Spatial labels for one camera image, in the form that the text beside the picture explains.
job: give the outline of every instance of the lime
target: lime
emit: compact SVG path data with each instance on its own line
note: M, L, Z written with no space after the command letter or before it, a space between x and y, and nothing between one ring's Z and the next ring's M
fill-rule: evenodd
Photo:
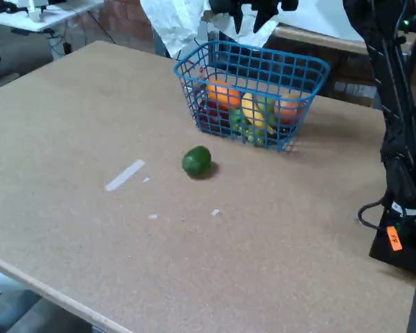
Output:
M211 169L211 153L204 146L192 148L182 159L182 168L191 177L203 176Z

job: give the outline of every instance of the orange label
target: orange label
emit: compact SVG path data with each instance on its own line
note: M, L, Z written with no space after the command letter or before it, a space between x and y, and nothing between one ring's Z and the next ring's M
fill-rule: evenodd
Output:
M402 244L399 240L399 236L397 234L395 227L387 227L387 233L388 238L390 239L391 247L393 248L393 251L399 251L402 250Z

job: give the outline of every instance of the wire basket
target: wire basket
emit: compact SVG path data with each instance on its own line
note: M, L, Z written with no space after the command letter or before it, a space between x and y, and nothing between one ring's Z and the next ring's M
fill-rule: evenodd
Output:
M313 57L218 40L200 45L174 71L201 131L282 151L330 67Z

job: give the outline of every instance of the gray floor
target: gray floor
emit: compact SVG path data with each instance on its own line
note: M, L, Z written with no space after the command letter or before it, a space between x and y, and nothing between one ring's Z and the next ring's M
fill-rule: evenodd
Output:
M84 33L87 44L95 40L111 42L96 24L86 26L85 31L81 24L68 26L66 41L73 45L73 49L79 49L85 42ZM116 33L110 34L118 45L154 53L153 41L141 41ZM24 75L51 62L51 47L47 37L48 35L34 33L21 36L11 33L11 29L6 26L0 26L0 78L12 73Z
M85 33L87 43L94 40L109 41L97 26L87 26ZM117 44L151 53L154 51L152 42L142 42L126 35L111 35ZM80 24L68 26L66 41L72 43L73 49L83 46L85 39ZM0 78L13 73L23 76L52 61L46 36L16 35L5 26L0 26L0 56ZM89 324L30 291L0 295L0 327L1 332L9 333L92 332Z

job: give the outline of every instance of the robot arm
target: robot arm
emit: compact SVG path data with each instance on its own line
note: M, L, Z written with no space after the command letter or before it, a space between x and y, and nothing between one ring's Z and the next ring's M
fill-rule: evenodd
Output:
M297 0L210 0L211 9L234 17L236 31L242 22L241 5L251 3L258 10L254 31L283 10L295 10ZM413 0L343 0L350 24L364 39L385 118L381 161L387 188L383 198L358 213L360 221L376 230L370 256L416 273L416 106L408 84L402 56L404 36L398 31L416 32ZM363 219L363 212L383 205L379 225ZM399 235L402 250L394 251L388 230Z

